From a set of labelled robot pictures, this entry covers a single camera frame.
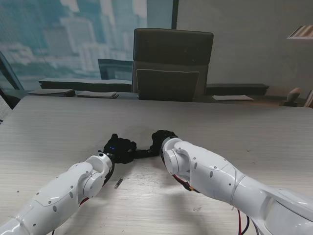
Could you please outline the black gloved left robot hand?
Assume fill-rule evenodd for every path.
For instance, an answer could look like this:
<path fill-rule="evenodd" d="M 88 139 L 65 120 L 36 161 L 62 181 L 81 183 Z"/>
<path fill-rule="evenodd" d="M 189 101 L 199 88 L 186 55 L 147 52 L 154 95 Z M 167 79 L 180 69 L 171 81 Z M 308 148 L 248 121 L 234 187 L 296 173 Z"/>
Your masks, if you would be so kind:
<path fill-rule="evenodd" d="M 137 145 L 134 141 L 120 138 L 117 134 L 112 134 L 103 148 L 103 153 L 115 164 L 128 164 L 134 160 L 136 149 Z"/>

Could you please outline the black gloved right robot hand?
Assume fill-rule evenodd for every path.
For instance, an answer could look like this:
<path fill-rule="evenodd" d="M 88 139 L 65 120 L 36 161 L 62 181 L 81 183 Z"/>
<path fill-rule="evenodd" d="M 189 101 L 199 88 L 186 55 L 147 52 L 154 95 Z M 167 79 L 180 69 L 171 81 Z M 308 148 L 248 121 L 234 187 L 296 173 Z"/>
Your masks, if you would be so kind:
<path fill-rule="evenodd" d="M 162 143 L 167 138 L 177 138 L 177 135 L 174 132 L 167 130 L 158 130 L 152 134 L 153 143 L 149 148 L 149 153 L 152 157 L 160 154 Z"/>

